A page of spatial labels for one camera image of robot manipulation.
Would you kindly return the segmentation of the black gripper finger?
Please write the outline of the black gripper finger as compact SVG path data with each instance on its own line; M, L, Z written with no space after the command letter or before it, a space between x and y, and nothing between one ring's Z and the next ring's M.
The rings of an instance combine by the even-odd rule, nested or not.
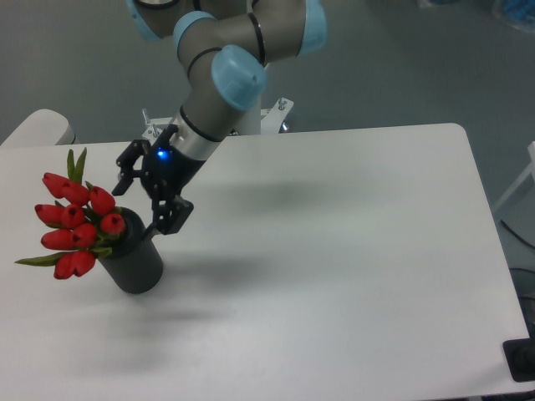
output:
M169 199L154 199L151 209L152 222L145 228L142 240L155 235L168 236L178 233L193 212L194 205L175 195Z
M112 195L121 196L133 184L134 179L140 180L148 196L153 196L153 172L150 169L149 140L133 140L116 159L120 168L118 183L112 190Z

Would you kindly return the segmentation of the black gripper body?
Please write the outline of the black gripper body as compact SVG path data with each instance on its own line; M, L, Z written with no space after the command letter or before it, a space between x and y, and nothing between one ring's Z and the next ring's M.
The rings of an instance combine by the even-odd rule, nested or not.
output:
M152 200L170 199L181 195L205 163L183 155L170 145L153 145L142 161L141 184Z

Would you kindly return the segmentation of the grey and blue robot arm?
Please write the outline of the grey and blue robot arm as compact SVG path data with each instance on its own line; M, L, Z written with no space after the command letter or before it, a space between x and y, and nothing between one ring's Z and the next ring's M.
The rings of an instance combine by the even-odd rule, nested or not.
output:
M177 233L192 212L181 192L237 128L267 86L268 64L321 49L328 23L319 1L130 1L149 40L171 38L191 93L155 140L118 157L123 195L139 179L151 200L145 236Z

